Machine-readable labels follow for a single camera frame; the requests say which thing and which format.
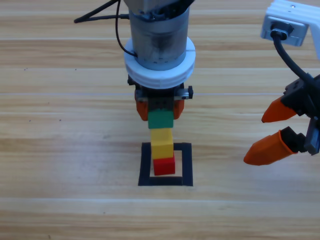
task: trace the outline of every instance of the wood grain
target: wood grain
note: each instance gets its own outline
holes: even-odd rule
[[[0,240],[319,240],[319,156],[243,163],[257,140],[308,127],[305,116],[261,122],[297,79],[260,39],[271,0],[192,6],[197,60],[186,84],[195,96],[173,136],[192,143],[194,187],[138,186],[149,130],[114,22],[73,24],[103,3],[0,1]],[[130,37],[128,21],[119,33]],[[319,74],[310,33],[285,48]]]

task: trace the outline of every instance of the black tape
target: black tape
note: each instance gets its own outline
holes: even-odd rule
[[[174,143],[175,151],[182,151],[182,176],[153,176],[151,170],[151,144],[142,143],[138,186],[189,186],[194,185],[191,143]]]

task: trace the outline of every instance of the metal cylinder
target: metal cylinder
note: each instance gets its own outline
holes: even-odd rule
[[[143,67],[164,71],[177,67],[186,57],[189,8],[181,15],[148,21],[130,11],[133,49]]]

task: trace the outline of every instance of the black cable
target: black cable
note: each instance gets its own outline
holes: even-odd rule
[[[286,50],[282,46],[281,43],[281,36],[278,34],[275,34],[272,36],[273,38],[273,43],[276,51],[282,58],[282,60],[285,62],[285,64],[303,81],[305,81],[308,84],[314,85],[314,78],[303,71],[292,59],[291,57],[287,54]]]
[[[91,18],[93,15],[96,15],[98,13],[100,13],[102,10],[107,9],[108,7],[112,6],[113,4],[115,4],[116,2],[118,2],[118,0],[110,0],[107,3],[103,4],[102,6],[98,7],[97,9],[87,13],[86,15],[83,15],[77,19],[74,20],[75,24],[78,23],[83,23],[86,22],[89,18]]]
[[[129,52],[128,50],[126,50],[124,48],[124,46],[121,44],[121,41],[120,41],[120,38],[119,38],[119,32],[118,32],[118,21],[119,21],[119,10],[120,10],[120,3],[121,3],[121,0],[117,0],[118,1],[118,5],[116,7],[116,14],[115,14],[115,35],[116,35],[116,40],[118,41],[118,44],[119,46],[122,48],[122,50],[131,55],[131,56],[134,56],[134,57],[137,57],[138,55],[136,53],[132,53],[132,52]]]
[[[106,19],[115,19],[117,15],[108,15],[108,16],[93,16],[90,17],[84,21],[81,21],[80,23],[84,22],[91,22],[91,21],[98,21],[98,20],[106,20]],[[129,14],[120,14],[118,16],[119,19],[129,19]]]

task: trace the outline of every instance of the lego brick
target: lego brick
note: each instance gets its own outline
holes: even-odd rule
[[[169,129],[174,127],[174,112],[155,110],[148,112],[149,129]]]
[[[169,175],[176,173],[175,155],[168,158],[160,158],[153,160],[154,175]]]
[[[171,158],[174,152],[174,140],[171,128],[151,129],[152,159]]]
[[[166,110],[173,111],[174,110],[174,97],[150,97],[148,99],[148,111],[156,111],[156,110]]]

